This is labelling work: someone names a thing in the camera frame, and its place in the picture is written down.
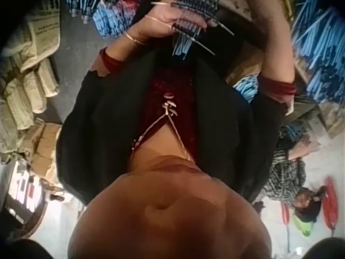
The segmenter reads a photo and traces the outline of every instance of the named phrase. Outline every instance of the cardboard box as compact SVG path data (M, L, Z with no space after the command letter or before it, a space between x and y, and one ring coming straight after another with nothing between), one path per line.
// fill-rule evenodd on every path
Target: cardboard box
M61 125L59 124L45 124L42 137L38 143L38 147L31 164L31 170L33 173L53 185L59 183L57 179L55 150L60 130Z

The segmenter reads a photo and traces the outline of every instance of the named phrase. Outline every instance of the person sitting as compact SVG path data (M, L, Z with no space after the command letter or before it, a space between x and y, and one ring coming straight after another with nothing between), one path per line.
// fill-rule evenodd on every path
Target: person sitting
M302 158L310 154L313 149L308 135L303 136L293 145L282 129L277 149L274 151L270 177L254 204L267 196L271 200L288 204L294 209L295 216L300 221L316 222L326 187L322 186L318 191L303 187L306 182L306 171ZM255 207L260 211L263 209L263 204L257 204Z
M180 63L171 39L154 40L180 18L206 30L194 13L143 0L100 51L57 143L59 180L87 205L70 258L271 258L251 202L268 179L295 71L280 3L249 5L267 31L250 104L197 46Z

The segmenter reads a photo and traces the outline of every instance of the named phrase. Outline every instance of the gold bangle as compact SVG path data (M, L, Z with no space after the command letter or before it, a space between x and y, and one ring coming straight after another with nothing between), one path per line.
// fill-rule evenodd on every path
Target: gold bangle
M127 37L128 39L130 39L132 42L134 42L134 43L136 43L136 44L139 44L139 45L142 45L142 46L145 45L145 43L143 43L143 42L141 42L141 41L139 41L139 40L133 38L131 35L129 35L129 34L126 33L126 32L125 32L125 35L126 35L126 37Z

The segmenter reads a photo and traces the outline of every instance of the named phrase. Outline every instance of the maroon velvet top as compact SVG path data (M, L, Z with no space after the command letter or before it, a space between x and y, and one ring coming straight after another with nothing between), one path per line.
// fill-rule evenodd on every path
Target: maroon velvet top
M100 55L104 66L110 73L119 73L121 71L123 63L107 56L105 49L100 51ZM296 91L294 84L274 81L263 76L259 76L258 81L259 88L262 92L280 102L293 98ZM144 105L137 137L142 135L153 122L165 113L162 104L164 104L167 99L164 98L164 94L169 94L174 96L171 101L176 104L175 110L177 112L177 116L173 116L172 120L183 144L190 155L195 159L197 151L197 134L191 71L188 69L156 69L149 87L150 89ZM152 137L167 122L169 122L167 116L161 119L145 135L141 143Z

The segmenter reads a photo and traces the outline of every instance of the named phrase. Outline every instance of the slipper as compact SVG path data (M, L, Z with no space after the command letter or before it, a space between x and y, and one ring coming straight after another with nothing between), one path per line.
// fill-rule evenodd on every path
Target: slipper
M313 230L314 222L302 222L296 215L292 216L292 221L303 236L310 236Z

